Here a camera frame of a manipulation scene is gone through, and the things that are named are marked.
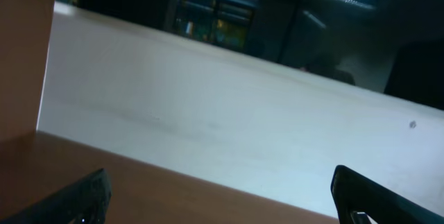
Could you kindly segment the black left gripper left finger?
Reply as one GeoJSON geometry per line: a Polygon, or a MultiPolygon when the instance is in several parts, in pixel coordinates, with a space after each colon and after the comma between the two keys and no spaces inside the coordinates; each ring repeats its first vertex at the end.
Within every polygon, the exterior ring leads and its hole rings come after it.
{"type": "Polygon", "coordinates": [[[104,224],[111,196],[108,174],[99,169],[1,220],[1,224],[104,224]]]}

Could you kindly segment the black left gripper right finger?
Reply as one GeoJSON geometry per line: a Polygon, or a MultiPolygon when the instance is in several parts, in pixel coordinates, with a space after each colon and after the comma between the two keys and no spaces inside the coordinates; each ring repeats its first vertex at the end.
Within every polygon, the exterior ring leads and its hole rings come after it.
{"type": "Polygon", "coordinates": [[[443,217],[373,182],[344,165],[336,166],[330,190],[340,224],[443,224],[443,217]]]}

